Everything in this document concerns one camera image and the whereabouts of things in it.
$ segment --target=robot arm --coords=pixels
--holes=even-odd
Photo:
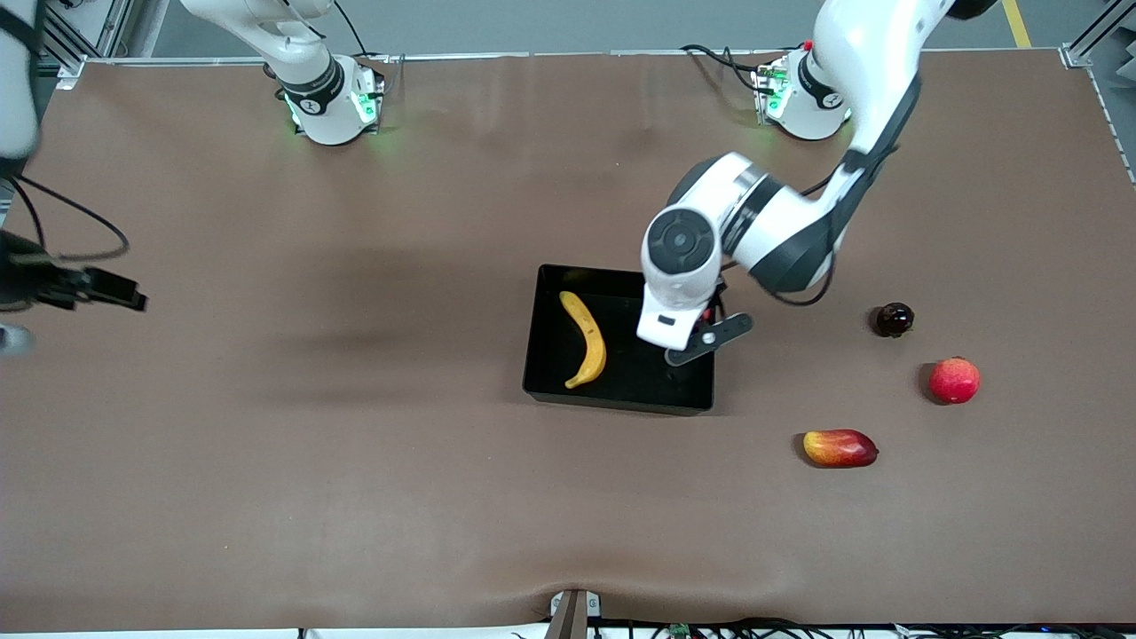
[[[0,0],[0,179],[14,175],[39,141],[32,82],[42,24],[37,0]]]
[[[947,0],[825,2],[797,77],[818,103],[836,93],[843,103],[830,102],[852,111],[855,134],[840,166],[817,200],[737,153],[692,168],[643,239],[641,339],[688,348],[722,256],[776,294],[808,289],[828,272],[852,214],[914,109],[919,52],[951,9]]]
[[[383,86],[375,72],[333,56],[307,20],[332,0],[182,0],[186,10],[252,47],[284,88],[292,117],[312,141],[343,144],[378,123]]]

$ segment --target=banana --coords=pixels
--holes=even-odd
[[[584,333],[584,341],[587,345],[587,354],[584,356],[584,362],[580,362],[576,376],[565,382],[565,388],[574,389],[580,384],[594,382],[600,376],[603,366],[608,363],[608,348],[603,343],[603,335],[600,334],[600,327],[595,325],[592,312],[584,306],[584,300],[579,299],[579,296],[560,291],[560,304],[576,321],[576,325]]]

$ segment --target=apple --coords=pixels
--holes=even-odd
[[[966,404],[978,392],[983,377],[978,367],[961,357],[944,359],[930,372],[927,385],[947,404]]]
[[[826,468],[854,468],[876,460],[879,449],[868,435],[852,429],[804,433],[804,454]]]

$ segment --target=table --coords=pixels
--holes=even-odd
[[[151,307],[20,318],[0,630],[519,623],[566,587],[610,617],[1131,621],[1136,193],[1055,51],[924,77],[829,296],[729,272],[757,327],[668,418],[521,392],[536,268],[634,269],[695,161],[803,189],[847,131],[757,127],[685,57],[532,57],[407,64],[382,133],[319,148],[259,68],[89,65],[28,175],[131,235]],[[41,213],[55,250],[110,241]],[[893,300],[918,326],[877,338]],[[983,391],[936,406],[954,355]],[[879,460],[802,463],[828,428]]]

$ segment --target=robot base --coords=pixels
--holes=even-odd
[[[343,67],[345,82],[323,115],[310,115],[285,100],[292,111],[298,135],[327,146],[345,144],[362,133],[378,133],[383,110],[385,80],[375,69],[365,67],[348,56],[335,56]]]
[[[797,49],[758,67],[750,74],[754,86],[772,91],[772,96],[753,93],[758,123],[778,124],[786,133],[802,140],[824,140],[836,133],[851,115],[850,109],[822,109],[795,82],[796,68],[807,51]]]

